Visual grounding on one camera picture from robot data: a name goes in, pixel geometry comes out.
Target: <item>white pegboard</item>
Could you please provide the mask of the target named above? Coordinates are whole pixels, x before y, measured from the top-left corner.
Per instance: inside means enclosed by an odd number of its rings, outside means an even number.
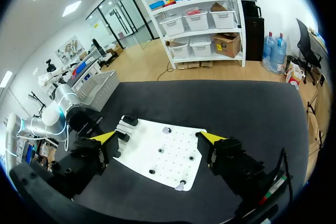
[[[127,143],[119,140],[121,156],[114,159],[149,179],[173,188],[184,180],[183,190],[189,191],[202,158],[195,133],[206,130],[142,119],[138,121],[133,127],[120,120],[117,130],[127,133],[130,139]],[[165,127],[172,132],[163,133]]]

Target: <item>ceiling light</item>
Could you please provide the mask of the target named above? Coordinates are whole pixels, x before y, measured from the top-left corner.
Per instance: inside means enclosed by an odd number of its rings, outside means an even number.
[[[12,72],[7,71],[4,78],[2,79],[1,83],[0,83],[0,88],[4,88],[6,87],[7,83],[9,82],[10,78],[12,77]]]
[[[65,7],[65,10],[63,12],[62,17],[67,16],[70,13],[73,13],[75,10],[77,10],[78,6],[80,5],[80,3],[82,3],[82,1],[77,1],[71,5],[68,5],[67,7]]]

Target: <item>poster on wall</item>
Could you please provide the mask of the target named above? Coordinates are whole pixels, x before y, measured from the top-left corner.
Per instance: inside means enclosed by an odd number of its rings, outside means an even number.
[[[83,46],[77,36],[73,36],[56,50],[57,57],[63,64],[69,64],[79,60],[79,56],[84,52]]]

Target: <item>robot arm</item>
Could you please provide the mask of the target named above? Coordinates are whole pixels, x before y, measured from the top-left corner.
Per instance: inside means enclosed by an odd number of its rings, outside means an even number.
[[[38,85],[40,87],[45,87],[48,82],[53,83],[59,81],[63,74],[71,70],[74,65],[76,65],[76,63],[57,68],[53,72],[44,73],[41,76],[38,76]]]
[[[64,142],[68,138],[67,114],[73,108],[80,107],[80,101],[72,89],[60,85],[55,93],[55,100],[46,107],[40,118],[21,119],[14,113],[8,117],[6,127],[6,170],[9,172],[16,165],[16,142],[26,134],[42,138],[53,138]]]

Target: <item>black table surface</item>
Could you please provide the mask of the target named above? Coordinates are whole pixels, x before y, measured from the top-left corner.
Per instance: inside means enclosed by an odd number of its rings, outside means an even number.
[[[75,85],[76,81],[78,81],[78,79],[85,73],[86,70],[88,70],[89,67],[91,67],[92,64],[94,64],[95,62],[97,61],[94,60],[92,62],[90,62],[89,64],[87,64],[83,69],[82,71],[75,76],[75,78],[70,78],[68,81],[67,81],[67,85],[69,85],[70,87],[72,87],[73,85]]]
[[[308,164],[308,131],[301,98],[287,83],[261,81],[162,81],[120,83],[102,110],[100,123],[113,131],[122,115],[206,129],[234,136],[265,172],[277,164],[281,148],[288,154],[294,196],[302,189]],[[65,155],[63,146],[56,160]],[[288,189],[279,198],[287,206]],[[202,158],[190,191],[152,181],[113,160],[74,201],[119,218],[146,221],[220,223],[234,216],[241,198]]]

